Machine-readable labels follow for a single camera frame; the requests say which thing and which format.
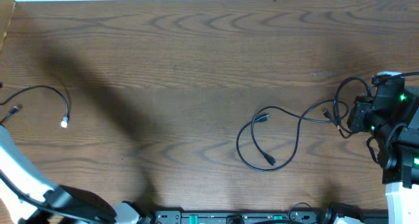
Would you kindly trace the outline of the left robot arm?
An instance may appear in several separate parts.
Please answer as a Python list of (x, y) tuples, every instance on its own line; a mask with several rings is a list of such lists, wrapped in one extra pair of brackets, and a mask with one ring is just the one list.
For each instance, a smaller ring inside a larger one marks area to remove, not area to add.
[(116, 211), (98, 195), (59, 185), (44, 176), (15, 146), (1, 127), (1, 199), (13, 222), (41, 213), (61, 215), (85, 223), (115, 223)]

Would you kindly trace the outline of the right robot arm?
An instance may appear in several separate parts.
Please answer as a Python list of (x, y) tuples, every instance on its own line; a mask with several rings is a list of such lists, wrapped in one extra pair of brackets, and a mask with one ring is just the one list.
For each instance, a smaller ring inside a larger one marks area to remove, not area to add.
[(352, 132), (367, 132), (378, 144), (373, 160), (383, 171), (389, 223), (418, 222), (418, 87), (402, 73), (372, 77), (376, 94), (358, 96), (348, 117)]

